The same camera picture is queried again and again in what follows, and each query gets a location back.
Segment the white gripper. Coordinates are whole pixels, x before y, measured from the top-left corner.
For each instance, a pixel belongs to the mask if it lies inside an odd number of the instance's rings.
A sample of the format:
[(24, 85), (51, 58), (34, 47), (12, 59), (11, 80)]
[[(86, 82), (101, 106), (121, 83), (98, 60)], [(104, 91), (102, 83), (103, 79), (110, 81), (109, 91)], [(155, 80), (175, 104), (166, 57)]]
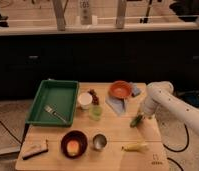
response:
[(157, 104), (155, 102), (144, 100), (141, 103), (140, 111), (141, 111), (141, 114), (144, 115), (145, 117), (151, 118), (153, 114), (155, 113), (156, 108), (157, 108)]

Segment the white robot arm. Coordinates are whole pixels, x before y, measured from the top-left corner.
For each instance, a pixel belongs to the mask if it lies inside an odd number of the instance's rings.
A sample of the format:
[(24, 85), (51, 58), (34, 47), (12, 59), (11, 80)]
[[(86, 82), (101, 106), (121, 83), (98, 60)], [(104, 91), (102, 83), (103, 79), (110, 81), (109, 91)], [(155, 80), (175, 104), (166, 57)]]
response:
[(199, 136), (199, 109), (176, 98), (173, 90), (172, 83), (168, 81), (149, 83), (146, 87), (147, 95), (140, 105), (141, 113), (150, 117), (161, 105)]

